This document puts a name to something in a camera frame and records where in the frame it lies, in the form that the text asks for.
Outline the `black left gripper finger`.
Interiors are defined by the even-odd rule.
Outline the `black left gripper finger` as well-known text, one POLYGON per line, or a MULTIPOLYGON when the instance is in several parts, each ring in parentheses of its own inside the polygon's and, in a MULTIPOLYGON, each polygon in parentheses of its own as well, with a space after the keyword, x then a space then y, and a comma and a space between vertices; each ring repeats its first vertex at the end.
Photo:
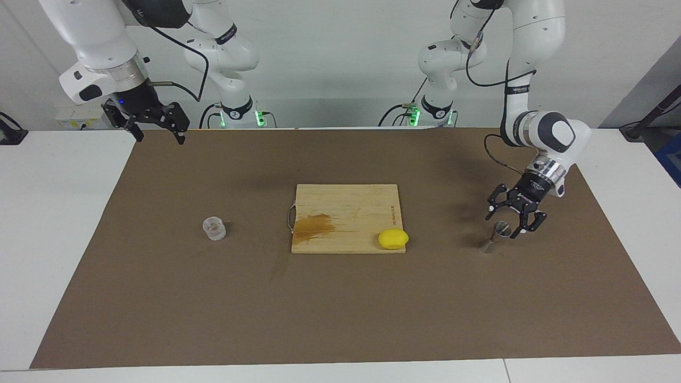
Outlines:
POLYGON ((488 213, 485 216, 485 219, 490 220, 492 216, 502 208, 513 209, 513 193, 514 190, 509 189, 506 185, 498 185, 487 199, 488 213))
POLYGON ((543 211, 521 211, 519 213, 519 225, 511 233, 511 238, 517 238, 521 234, 535 232, 546 220, 547 214, 543 211))

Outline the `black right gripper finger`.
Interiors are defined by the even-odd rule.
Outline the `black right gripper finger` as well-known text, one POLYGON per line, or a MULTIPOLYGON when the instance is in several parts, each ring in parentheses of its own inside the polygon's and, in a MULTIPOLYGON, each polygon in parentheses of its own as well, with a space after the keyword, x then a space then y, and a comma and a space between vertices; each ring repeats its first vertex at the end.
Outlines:
POLYGON ((144 133, 139 128, 135 116, 125 116, 111 99, 102 103, 102 109, 113 128, 124 129, 134 137, 137 143, 144 140, 144 133))
POLYGON ((190 120, 184 109, 177 102, 161 106, 160 127, 170 131, 178 144, 183 145, 185 133, 189 129, 190 120))

